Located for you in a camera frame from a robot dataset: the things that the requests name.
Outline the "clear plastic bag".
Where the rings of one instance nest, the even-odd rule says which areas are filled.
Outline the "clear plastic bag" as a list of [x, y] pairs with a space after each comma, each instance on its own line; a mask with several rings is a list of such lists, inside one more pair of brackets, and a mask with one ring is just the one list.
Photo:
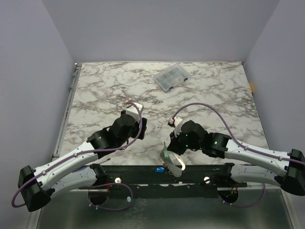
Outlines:
[[167, 149], [165, 142], [163, 143], [163, 148], [159, 153], [159, 160], [163, 166], [165, 166], [171, 175], [174, 177], [180, 177], [183, 174], [183, 171], [186, 169], [186, 164], [183, 159], [176, 153], [169, 151], [169, 157], [165, 158], [163, 155], [163, 150]]

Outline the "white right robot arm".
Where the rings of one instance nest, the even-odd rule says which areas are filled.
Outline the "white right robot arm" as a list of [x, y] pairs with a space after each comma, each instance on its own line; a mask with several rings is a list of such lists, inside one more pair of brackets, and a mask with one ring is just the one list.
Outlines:
[[220, 183], [229, 187], [234, 182], [267, 183], [296, 196], [305, 194], [305, 156], [296, 149], [290, 152], [273, 151], [234, 140], [221, 133], [208, 133], [194, 121], [184, 122], [176, 117], [168, 125], [173, 127], [167, 149], [178, 155], [186, 150], [201, 151], [212, 158], [243, 162], [231, 165], [219, 174]]

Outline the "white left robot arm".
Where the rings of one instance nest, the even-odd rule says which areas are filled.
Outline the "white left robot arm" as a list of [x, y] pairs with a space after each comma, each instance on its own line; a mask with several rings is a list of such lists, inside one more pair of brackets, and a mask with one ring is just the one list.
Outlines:
[[101, 188], [108, 177], [95, 161], [120, 149], [130, 138], [144, 139], [147, 119], [122, 111], [109, 127], [94, 132], [75, 150], [37, 167], [20, 170], [18, 188], [29, 212], [46, 206], [53, 197], [82, 187]]

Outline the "green key tag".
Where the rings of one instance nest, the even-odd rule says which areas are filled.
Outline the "green key tag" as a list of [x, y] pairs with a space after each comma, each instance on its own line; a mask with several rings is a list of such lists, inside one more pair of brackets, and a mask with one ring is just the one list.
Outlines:
[[163, 150], [163, 155], [164, 155], [165, 158], [169, 157], [169, 152], [166, 148]]

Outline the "blue key tag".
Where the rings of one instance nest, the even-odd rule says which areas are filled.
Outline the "blue key tag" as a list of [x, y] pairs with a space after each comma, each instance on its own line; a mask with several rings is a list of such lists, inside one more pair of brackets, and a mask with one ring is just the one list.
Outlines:
[[164, 167], [156, 167], [154, 170], [157, 173], [164, 173], [165, 172], [165, 168]]

